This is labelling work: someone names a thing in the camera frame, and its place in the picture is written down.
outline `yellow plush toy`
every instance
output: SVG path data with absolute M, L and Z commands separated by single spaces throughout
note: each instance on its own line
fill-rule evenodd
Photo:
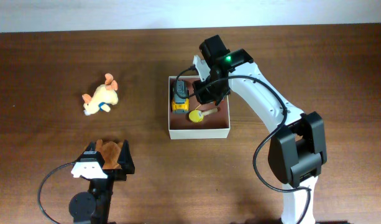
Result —
M 113 79 L 113 76 L 110 73 L 104 75 L 106 77 L 106 81 L 104 84 L 97 87 L 93 96 L 89 96 L 88 94 L 83 95 L 84 99 L 84 114 L 91 115 L 95 114 L 99 110 L 103 110 L 106 112 L 110 111 L 111 105 L 116 105 L 118 103 L 117 82 Z

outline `black bracket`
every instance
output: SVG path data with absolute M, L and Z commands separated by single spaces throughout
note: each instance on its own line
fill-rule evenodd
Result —
M 302 139 L 295 141 L 295 135 Z M 327 162 L 323 119 L 316 112 L 281 128 L 271 139 L 269 166 L 283 184 L 298 187 L 300 182 L 321 173 Z
M 200 45 L 200 51 L 211 70 L 209 71 L 209 77 L 205 81 L 197 80 L 193 82 L 193 89 L 196 93 L 197 90 L 209 85 L 211 82 L 227 78 L 229 72 L 233 72 L 237 66 L 254 62 L 254 59 L 244 49 L 230 52 L 218 35 L 206 39 Z M 209 85 L 205 91 L 196 94 L 196 99 L 201 104 L 215 102 L 217 106 L 228 94 L 230 94 L 229 82 L 224 80 Z

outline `pink ear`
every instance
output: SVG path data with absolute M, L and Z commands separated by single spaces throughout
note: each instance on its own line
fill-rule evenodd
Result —
M 104 82 L 105 85 L 110 85 L 110 83 L 113 81 L 113 76 L 110 73 L 107 73 L 104 75 L 106 78 L 106 81 Z
M 111 83 L 111 86 L 113 87 L 113 90 L 118 90 L 118 84 L 115 80 L 113 80 L 113 82 Z
M 92 97 L 89 96 L 88 94 L 84 94 L 84 95 L 83 95 L 83 99 L 84 99 L 84 102 L 85 102 L 85 103 L 89 103 L 89 102 L 91 102 Z

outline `stuffed toy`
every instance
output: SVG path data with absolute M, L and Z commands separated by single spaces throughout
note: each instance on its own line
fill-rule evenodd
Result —
M 100 152 L 104 159 L 102 169 L 121 169 L 121 165 L 117 163 L 121 149 L 122 142 L 118 144 L 112 141 L 103 143 L 102 139 L 96 141 L 95 151 Z
M 83 95 L 84 99 L 84 114 L 89 116 L 91 114 L 95 114 L 99 110 L 103 110 L 106 112 L 110 111 L 111 105 L 116 105 L 118 103 L 117 82 L 113 79 L 113 76 L 110 73 L 104 75 L 106 77 L 106 81 L 104 84 L 97 87 L 93 96 L 89 96 L 88 94 Z

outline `white box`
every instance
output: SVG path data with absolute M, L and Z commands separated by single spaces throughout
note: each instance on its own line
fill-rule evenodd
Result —
M 175 81 L 176 77 L 171 76 L 168 78 L 168 131 L 171 139 L 211 139 L 211 138 L 227 138 L 230 131 L 230 113 L 229 113 L 229 98 L 225 99 L 219 104 L 218 112 L 208 115 L 200 123 L 192 123 L 188 120 L 187 114 L 173 114 L 171 111 L 172 99 L 172 86 L 171 83 Z M 191 84 L 195 80 L 199 80 L 199 76 L 185 76 L 180 80 L 188 80 L 186 82 L 189 94 L 193 93 Z M 191 97 L 189 111 L 199 105 L 196 97 Z M 198 110 L 205 111 L 215 108 L 214 103 L 201 105 Z

